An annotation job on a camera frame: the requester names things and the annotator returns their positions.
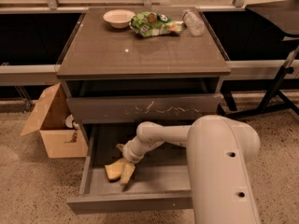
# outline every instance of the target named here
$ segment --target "open cardboard box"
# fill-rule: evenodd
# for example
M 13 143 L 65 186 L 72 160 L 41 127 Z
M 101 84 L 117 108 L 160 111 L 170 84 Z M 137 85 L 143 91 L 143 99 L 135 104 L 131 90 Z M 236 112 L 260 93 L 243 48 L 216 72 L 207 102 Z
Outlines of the open cardboard box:
M 48 87 L 36 102 L 21 136 L 39 131 L 49 158 L 86 157 L 88 148 L 81 130 L 77 131 L 77 140 L 71 142 L 75 130 L 65 126 L 69 115 L 61 84 Z

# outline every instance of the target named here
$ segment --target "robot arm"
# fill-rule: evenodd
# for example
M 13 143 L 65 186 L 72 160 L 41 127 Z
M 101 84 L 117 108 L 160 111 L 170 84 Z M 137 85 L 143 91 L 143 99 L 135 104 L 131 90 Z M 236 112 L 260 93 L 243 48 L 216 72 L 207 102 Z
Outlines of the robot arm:
M 187 148 L 195 223 L 261 223 L 245 164 L 260 149 L 252 127 L 220 116 L 202 117 L 192 126 L 144 122 L 122 154 L 138 163 L 163 142 Z

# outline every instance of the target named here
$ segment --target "closed drawer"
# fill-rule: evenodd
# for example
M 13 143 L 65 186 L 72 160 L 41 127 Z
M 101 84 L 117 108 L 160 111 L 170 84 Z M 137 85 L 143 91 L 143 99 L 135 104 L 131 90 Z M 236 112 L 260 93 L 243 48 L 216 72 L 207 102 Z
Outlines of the closed drawer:
M 82 123 L 132 122 L 137 119 L 192 119 L 215 113 L 219 93 L 163 96 L 69 98 L 67 104 Z
M 163 144 L 139 164 L 128 186 L 109 182 L 104 165 L 122 155 L 116 148 L 135 136 L 134 123 L 94 125 L 79 196 L 69 198 L 76 214 L 192 208 L 186 151 Z

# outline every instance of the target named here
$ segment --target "terrazzo floor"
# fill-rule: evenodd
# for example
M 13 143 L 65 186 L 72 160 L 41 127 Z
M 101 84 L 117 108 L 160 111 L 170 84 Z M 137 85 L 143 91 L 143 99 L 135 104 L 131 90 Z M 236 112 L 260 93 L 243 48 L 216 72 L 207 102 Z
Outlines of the terrazzo floor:
M 292 99 L 298 104 L 299 93 Z M 259 97 L 239 97 L 242 108 Z M 193 210 L 76 216 L 67 206 L 78 195 L 84 159 L 48 159 L 38 132 L 20 137 L 30 113 L 21 102 L 0 102 L 0 224 L 194 223 Z M 242 119 L 260 135 L 259 156 L 249 177 L 265 224 L 299 221 L 299 117 L 291 110 Z

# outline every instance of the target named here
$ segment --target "white bowl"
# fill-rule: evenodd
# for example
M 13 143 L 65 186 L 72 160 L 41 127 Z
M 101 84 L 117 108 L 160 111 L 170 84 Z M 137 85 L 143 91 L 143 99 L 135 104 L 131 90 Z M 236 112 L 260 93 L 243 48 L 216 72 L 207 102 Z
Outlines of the white bowl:
M 129 25 L 131 18 L 135 15 L 129 10 L 111 10 L 103 16 L 103 19 L 111 24 L 114 28 L 125 28 Z

